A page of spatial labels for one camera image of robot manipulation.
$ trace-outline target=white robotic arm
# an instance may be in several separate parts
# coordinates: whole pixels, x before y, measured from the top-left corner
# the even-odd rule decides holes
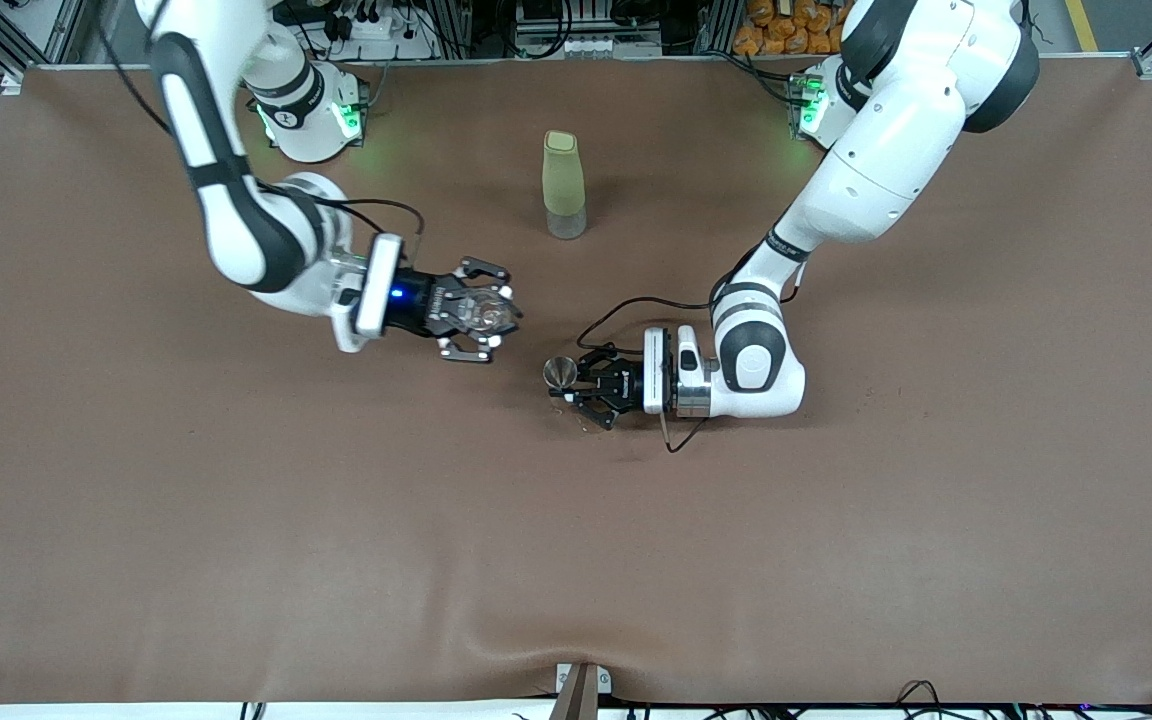
[[[399,327],[435,338],[449,361],[492,359],[521,316],[506,270],[472,258],[441,275],[404,268],[402,240],[388,233],[362,258],[332,181],[297,173],[270,187],[253,176],[234,118],[238,78],[256,85],[266,115],[285,129],[285,151],[321,160],[348,141],[333,100],[347,86],[333,79],[339,69],[310,63],[264,0],[137,0],[137,8],[151,26],[151,68],[221,274],[266,304],[329,316],[348,353]],[[465,282],[476,276],[492,285]],[[476,347],[457,347],[457,334]]]
[[[858,0],[842,56],[808,70],[824,90],[797,118],[829,152],[763,242],[714,287],[717,357],[704,356],[690,325],[679,328],[677,346],[665,328],[649,328],[643,365],[593,351],[568,373],[575,382],[552,384],[553,395],[605,427],[627,410],[772,418],[799,409],[806,376],[781,314],[785,285],[824,242],[881,236],[960,132],[998,127],[1023,104],[1038,55],[1010,8],[1011,0]]]

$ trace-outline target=yellow line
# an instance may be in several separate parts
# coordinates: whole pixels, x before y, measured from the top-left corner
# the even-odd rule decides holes
[[[1083,48],[1083,53],[1098,53],[1100,47],[1096,46],[1092,23],[1087,22],[1083,0],[1064,0],[1064,7],[1069,9],[1069,22],[1074,23],[1074,35],[1078,36],[1078,46]]]

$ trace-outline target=brown tabletop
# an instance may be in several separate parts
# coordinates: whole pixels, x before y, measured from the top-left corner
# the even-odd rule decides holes
[[[575,242],[544,230],[552,128],[584,158]],[[818,160],[726,65],[394,69],[365,149],[317,169],[424,210],[422,268],[507,265],[525,328],[490,366],[351,356],[215,273],[113,73],[29,73],[0,101],[0,702],[518,696],[571,660],[636,700],[1152,702],[1128,60],[1046,61],[887,237],[817,252],[799,414],[672,456],[550,403],[547,357],[628,296],[703,300]],[[609,329],[647,319],[705,323]]]

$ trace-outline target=brown table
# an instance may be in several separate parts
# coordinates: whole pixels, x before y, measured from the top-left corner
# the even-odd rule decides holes
[[[259,146],[253,165],[291,172]],[[576,132],[590,232],[544,232]],[[438,700],[612,668],[653,702],[1152,702],[1152,83],[1046,61],[787,319],[801,414],[672,456],[540,365],[619,300],[699,300],[819,154],[711,63],[401,68],[320,172],[509,266],[492,366],[226,283],[113,73],[0,101],[0,702]],[[376,213],[400,232],[401,214]],[[631,338],[641,311],[613,329]]]

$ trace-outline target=robotic arm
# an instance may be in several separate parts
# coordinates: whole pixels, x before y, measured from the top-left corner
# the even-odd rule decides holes
[[[266,304],[328,316],[343,351],[399,327],[435,338],[446,359],[492,359],[521,316],[505,268],[472,258],[441,275],[404,268],[402,240],[389,233],[357,256],[346,196],[332,181],[296,173],[271,187],[252,176],[234,119],[238,78],[275,120],[291,159],[325,160],[356,131],[342,103],[346,73],[310,63],[265,0],[137,0],[137,9],[151,28],[151,68],[221,274]],[[467,282],[480,276],[488,281]],[[457,346],[458,334],[475,347]]]
[[[987,131],[1023,104],[1038,78],[1038,53],[1010,6],[858,0],[841,58],[808,70],[823,90],[797,109],[799,131],[829,152],[710,296],[717,357],[703,355],[690,325],[679,328],[676,347],[668,331],[649,328],[641,367],[593,351],[567,373],[573,382],[550,384],[552,395],[607,429],[627,410],[772,418],[799,409],[806,376],[781,314],[785,285],[824,242],[881,236],[927,187],[961,131]]]

